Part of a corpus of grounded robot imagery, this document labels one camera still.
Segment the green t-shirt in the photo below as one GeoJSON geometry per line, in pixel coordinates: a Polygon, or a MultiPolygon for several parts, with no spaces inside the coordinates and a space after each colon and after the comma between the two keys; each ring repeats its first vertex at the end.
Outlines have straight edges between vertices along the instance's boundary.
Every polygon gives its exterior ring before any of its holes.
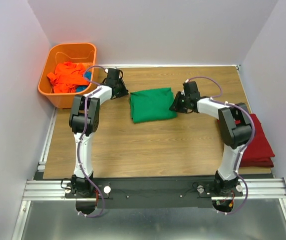
{"type": "Polygon", "coordinates": [[[130,116],[133,123],[170,120],[177,117],[169,108],[174,101],[169,87],[147,89],[130,93],[130,116]]]}

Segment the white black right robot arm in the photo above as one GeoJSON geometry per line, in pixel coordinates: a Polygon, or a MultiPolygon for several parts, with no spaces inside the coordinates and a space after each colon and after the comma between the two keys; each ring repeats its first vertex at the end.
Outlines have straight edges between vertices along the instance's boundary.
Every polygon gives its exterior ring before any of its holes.
{"type": "Polygon", "coordinates": [[[183,91],[177,92],[169,109],[184,114],[206,114],[218,120],[224,150],[221,165],[215,173],[210,189],[219,196],[226,195],[237,186],[240,162],[255,136],[255,126],[246,104],[220,102],[214,97],[201,96],[197,83],[186,80],[183,83],[183,91]]]}

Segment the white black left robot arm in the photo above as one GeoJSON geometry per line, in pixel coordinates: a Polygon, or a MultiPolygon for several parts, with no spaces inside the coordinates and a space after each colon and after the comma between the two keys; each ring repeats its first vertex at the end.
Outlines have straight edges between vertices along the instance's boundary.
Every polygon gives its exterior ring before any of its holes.
{"type": "Polygon", "coordinates": [[[71,177],[71,189],[87,198],[97,189],[93,184],[92,142],[99,126],[100,106],[109,100],[128,95],[123,82],[123,72],[118,68],[104,68],[107,74],[101,83],[89,81],[96,88],[86,94],[77,94],[69,117],[69,126],[74,134],[76,160],[71,177]]]}

